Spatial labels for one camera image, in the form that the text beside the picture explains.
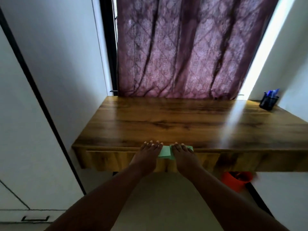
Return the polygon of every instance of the black mesh pen holder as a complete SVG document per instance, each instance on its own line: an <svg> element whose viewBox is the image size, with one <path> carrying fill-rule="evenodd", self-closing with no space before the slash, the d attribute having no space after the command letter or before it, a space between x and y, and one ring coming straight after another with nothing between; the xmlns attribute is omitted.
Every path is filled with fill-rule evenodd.
<svg viewBox="0 0 308 231"><path fill-rule="evenodd" d="M267 93L264 92L264 96L259 104L259 107L265 110L272 110L274 105L276 104L277 100L279 99L279 96L276 97L268 97Z"/></svg>

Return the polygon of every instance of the hand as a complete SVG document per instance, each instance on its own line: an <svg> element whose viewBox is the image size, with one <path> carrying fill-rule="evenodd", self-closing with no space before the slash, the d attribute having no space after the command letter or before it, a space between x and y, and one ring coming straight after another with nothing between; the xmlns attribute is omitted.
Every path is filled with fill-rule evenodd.
<svg viewBox="0 0 308 231"><path fill-rule="evenodd" d="M151 140L149 143L144 142L140 150L134 155L129 165L137 166L142 176L146 176L156 168L156 159L163 148L163 143L157 141L155 144Z"/></svg>
<svg viewBox="0 0 308 231"><path fill-rule="evenodd" d="M188 180L192 179L196 171L203 169L194 151L187 148L183 143L179 145L175 142L171 148L176 159L177 170Z"/></svg>

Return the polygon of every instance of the curtain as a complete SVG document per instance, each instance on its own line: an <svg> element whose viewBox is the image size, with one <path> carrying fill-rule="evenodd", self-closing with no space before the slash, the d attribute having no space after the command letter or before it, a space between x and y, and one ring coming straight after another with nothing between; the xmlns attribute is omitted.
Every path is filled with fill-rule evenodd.
<svg viewBox="0 0 308 231"><path fill-rule="evenodd" d="M118 0L120 96L233 99L278 0Z"/></svg>

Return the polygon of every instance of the purple curtain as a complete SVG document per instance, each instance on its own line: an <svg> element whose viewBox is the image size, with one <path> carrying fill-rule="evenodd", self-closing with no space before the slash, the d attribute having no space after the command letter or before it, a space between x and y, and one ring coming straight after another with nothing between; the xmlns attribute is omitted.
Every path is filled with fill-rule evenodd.
<svg viewBox="0 0 308 231"><path fill-rule="evenodd" d="M233 99L278 0L118 0L120 96Z"/></svg>

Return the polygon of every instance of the green cloth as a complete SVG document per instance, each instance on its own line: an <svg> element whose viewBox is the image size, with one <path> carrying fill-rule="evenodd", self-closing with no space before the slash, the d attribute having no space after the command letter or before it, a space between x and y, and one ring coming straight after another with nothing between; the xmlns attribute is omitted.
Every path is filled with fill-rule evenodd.
<svg viewBox="0 0 308 231"><path fill-rule="evenodd" d="M172 152L171 145L170 146L163 146L163 148L161 149L161 152L158 155L158 157L161 158L161 159L172 159L172 160L175 160L174 154Z"/></svg>

